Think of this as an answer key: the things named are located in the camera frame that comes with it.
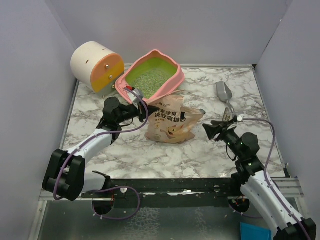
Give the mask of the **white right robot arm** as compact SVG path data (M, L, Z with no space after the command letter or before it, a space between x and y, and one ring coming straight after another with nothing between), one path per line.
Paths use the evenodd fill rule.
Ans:
M262 164L257 153L260 150L257 135L235 133L238 117L230 121L211 121L202 126L209 140L223 141L235 155L237 172L232 174L229 189L236 195L244 195L257 209L271 230L275 240L314 240L317 226L311 218L303 217L284 197Z

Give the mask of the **cat litter bag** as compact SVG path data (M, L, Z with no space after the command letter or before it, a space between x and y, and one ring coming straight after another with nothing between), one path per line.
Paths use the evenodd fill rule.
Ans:
M192 129L204 117L206 111L184 106L182 95L170 94L152 103L159 110L148 118L145 137L153 142L182 144L192 140Z

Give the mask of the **bag sealing clip strip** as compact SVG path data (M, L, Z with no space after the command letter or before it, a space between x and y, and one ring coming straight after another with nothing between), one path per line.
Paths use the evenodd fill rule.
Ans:
M233 118L233 114L231 113L230 109L226 107L222 116L222 121L229 122L232 118Z

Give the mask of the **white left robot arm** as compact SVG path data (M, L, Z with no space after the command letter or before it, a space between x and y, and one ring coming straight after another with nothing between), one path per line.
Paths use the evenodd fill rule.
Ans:
M56 149L49 160L42 188L53 193L55 200L76 200L82 193L94 192L106 197L111 190L110 177L98 171L86 172L86 165L99 152L111 146L124 132L122 123L138 118L143 124L159 111L139 98L124 105L116 97L104 101L102 118L94 132L82 142L67 149Z

